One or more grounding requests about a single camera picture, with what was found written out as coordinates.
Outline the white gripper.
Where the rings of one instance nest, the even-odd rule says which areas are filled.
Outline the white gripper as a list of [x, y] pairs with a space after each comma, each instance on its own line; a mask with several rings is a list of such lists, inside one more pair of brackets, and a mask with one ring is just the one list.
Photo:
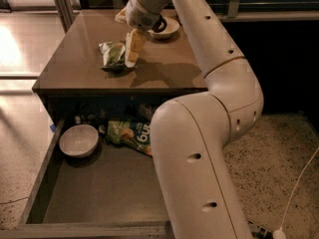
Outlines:
[[139, 0], [129, 0], [126, 8], [123, 8], [115, 17], [119, 23], [128, 24], [135, 28], [126, 37], [125, 65], [132, 68], [143, 50], [147, 40], [144, 31], [150, 30], [159, 20], [160, 15], [148, 11]]

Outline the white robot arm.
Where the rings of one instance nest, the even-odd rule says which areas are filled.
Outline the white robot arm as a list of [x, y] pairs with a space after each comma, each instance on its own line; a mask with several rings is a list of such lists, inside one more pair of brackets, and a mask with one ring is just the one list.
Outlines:
[[205, 0], [129, 0], [126, 21], [156, 28], [172, 4], [207, 89], [163, 103], [151, 147], [175, 239], [253, 239], [222, 149], [260, 118], [263, 93], [244, 55]]

